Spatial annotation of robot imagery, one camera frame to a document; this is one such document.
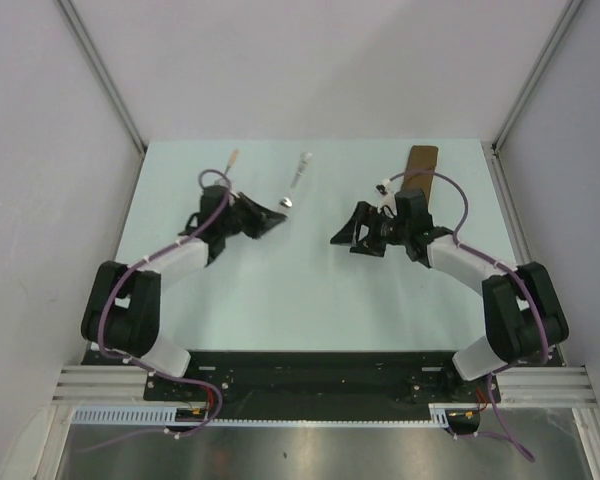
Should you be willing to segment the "spoon with wooden handle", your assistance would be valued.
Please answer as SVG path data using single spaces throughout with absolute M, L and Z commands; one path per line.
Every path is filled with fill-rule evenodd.
M 229 159 L 227 161 L 227 164 L 225 166 L 225 169 L 224 169 L 224 175 L 226 177 L 228 177 L 230 175 L 231 169 L 235 165 L 235 163 L 236 163 L 236 161 L 238 159 L 239 154 L 240 154 L 240 150 L 238 148 L 234 149 L 231 152 L 231 154 L 229 156 Z

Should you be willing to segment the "metal fork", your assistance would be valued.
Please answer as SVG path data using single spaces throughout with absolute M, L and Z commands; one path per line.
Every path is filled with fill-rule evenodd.
M 297 188 L 298 183 L 300 182 L 302 175 L 304 174 L 306 168 L 308 167 L 311 159 L 313 158 L 313 154 L 311 152 L 303 152 L 300 155 L 300 159 L 298 165 L 296 167 L 296 171 L 294 173 L 294 177 L 289 186 L 287 195 L 282 197 L 279 201 L 278 207 L 281 212 L 288 211 L 293 206 L 292 197 Z

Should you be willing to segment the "brown cloth napkin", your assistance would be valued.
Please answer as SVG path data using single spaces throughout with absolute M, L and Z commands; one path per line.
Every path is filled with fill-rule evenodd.
M 409 152 L 400 192 L 416 212 L 428 209 L 438 152 L 432 145 L 415 145 Z

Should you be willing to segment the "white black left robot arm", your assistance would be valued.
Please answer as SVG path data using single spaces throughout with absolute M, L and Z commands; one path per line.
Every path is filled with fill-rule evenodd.
M 161 297 L 175 283 L 210 266 L 228 238 L 244 234 L 259 239 L 287 220 L 242 192 L 205 187 L 199 210 L 188 218 L 176 240 L 133 265 L 102 263 L 81 322 L 81 336 L 107 355 L 138 361 L 166 377 L 177 398 L 194 397 L 201 376 L 189 368 L 191 354 L 161 332 Z

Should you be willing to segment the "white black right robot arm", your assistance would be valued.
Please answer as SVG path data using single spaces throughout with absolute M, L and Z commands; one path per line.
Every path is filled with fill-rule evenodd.
M 346 224 L 331 238 L 355 254 L 383 257 L 401 246 L 413 262 L 445 273 L 479 294 L 485 334 L 452 357 L 454 368 L 441 376 L 443 393 L 464 401 L 477 379 L 509 365 L 544 358 L 569 336 L 569 326 L 547 269 L 540 263 L 511 267 L 460 242 L 437 226 L 425 193 L 385 191 L 382 202 L 356 204 Z

